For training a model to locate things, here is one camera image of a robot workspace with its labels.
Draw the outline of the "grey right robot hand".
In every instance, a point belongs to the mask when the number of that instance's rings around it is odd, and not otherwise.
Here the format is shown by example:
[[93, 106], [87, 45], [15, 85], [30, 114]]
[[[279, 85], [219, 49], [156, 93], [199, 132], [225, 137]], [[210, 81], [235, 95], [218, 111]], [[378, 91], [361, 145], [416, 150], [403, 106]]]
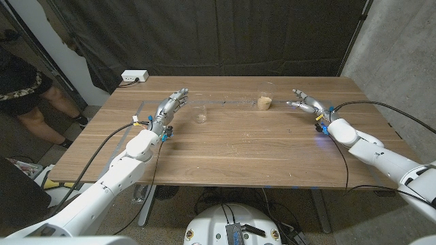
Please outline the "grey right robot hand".
[[300, 108], [303, 112], [315, 114], [317, 120], [324, 118], [328, 122], [333, 122], [340, 119], [340, 116], [322, 104], [320, 101], [308, 96], [298, 89], [293, 89], [293, 93], [300, 99], [300, 101], [287, 101], [286, 104], [294, 108]]

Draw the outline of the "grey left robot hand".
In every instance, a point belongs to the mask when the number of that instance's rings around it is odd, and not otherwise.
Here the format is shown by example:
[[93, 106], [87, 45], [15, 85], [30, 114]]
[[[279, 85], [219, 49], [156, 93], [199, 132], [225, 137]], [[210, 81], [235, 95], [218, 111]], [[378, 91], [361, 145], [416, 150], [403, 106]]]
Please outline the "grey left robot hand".
[[187, 103], [188, 92], [187, 88], [182, 88], [164, 99], [157, 106], [155, 117], [147, 129], [161, 135], [174, 118], [174, 114]]

